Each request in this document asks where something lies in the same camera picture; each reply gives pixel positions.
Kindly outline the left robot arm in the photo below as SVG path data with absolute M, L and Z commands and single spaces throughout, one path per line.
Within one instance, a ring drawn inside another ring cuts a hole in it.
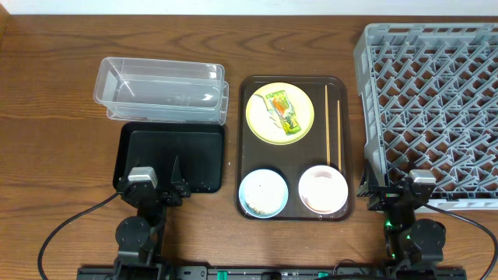
M 181 206 L 182 199 L 191 196 L 191 189 L 178 156 L 168 171 L 170 181 L 161 184 L 153 167 L 137 164 L 118 180 L 117 194 L 136 208 L 137 214 L 117 226 L 113 279 L 176 278 L 175 268 L 161 255 L 167 209 Z

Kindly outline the light blue bowl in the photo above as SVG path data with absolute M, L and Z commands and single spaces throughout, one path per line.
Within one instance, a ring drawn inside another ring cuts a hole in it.
M 253 212 L 250 208 L 248 208 L 245 202 L 245 191 L 250 183 L 273 183 L 280 186 L 282 188 L 283 196 L 282 196 L 282 204 L 279 210 L 271 215 L 258 215 L 255 212 Z M 238 198 L 240 206 L 242 208 L 242 212 L 246 215 L 249 215 L 257 219 L 270 219 L 278 215 L 285 208 L 286 203 L 288 201 L 288 197 L 289 197 L 289 190 L 287 187 L 287 183 L 285 182 L 283 177 L 278 173 L 276 173 L 275 171 L 268 169 L 259 169 L 250 172 L 241 181 L 238 191 Z

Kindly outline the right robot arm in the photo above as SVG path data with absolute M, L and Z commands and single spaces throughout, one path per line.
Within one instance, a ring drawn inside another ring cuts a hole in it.
M 382 186 L 374 168 L 363 169 L 357 195 L 368 197 L 367 209 L 383 212 L 384 237 L 389 261 L 383 273 L 389 279 L 435 279 L 444 259 L 446 228 L 432 219 L 417 219 L 415 210 L 426 204 L 436 187 L 428 170 L 411 170 L 391 186 Z

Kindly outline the green orange snack wrapper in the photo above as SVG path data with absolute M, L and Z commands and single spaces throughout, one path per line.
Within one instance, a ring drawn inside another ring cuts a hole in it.
M 265 98 L 270 103 L 273 111 L 277 114 L 279 123 L 286 135 L 294 135 L 301 131 L 301 127 L 296 118 L 296 112 L 292 103 L 289 101 L 285 90 L 269 93 Z

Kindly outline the wooden chopstick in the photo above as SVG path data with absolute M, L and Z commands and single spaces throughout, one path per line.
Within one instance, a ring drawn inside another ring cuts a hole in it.
M 328 85 L 324 86 L 324 113 L 325 113 L 326 161 L 327 161 L 327 166 L 330 166 L 331 149 L 330 149 L 330 121 L 329 121 L 329 108 L 328 108 Z
M 338 171 L 342 172 L 342 122 L 340 100 L 337 100 Z

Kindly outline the white rice pile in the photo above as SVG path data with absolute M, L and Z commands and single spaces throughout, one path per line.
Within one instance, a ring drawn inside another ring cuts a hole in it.
M 245 191 L 248 208 L 258 215 L 271 215 L 282 204 L 282 188 L 273 183 L 250 183 Z

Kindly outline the white plastic film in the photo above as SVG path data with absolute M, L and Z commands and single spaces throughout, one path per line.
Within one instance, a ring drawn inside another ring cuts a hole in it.
M 254 95 L 256 97 L 259 97 L 263 101 L 265 108 L 266 108 L 266 111 L 267 111 L 267 114 L 268 114 L 268 117 L 273 121 L 275 126 L 278 128 L 282 128 L 282 124 L 281 124 L 281 121 L 279 119 L 279 115 L 274 111 L 273 106 L 269 103 L 269 101 L 261 94 L 255 93 Z

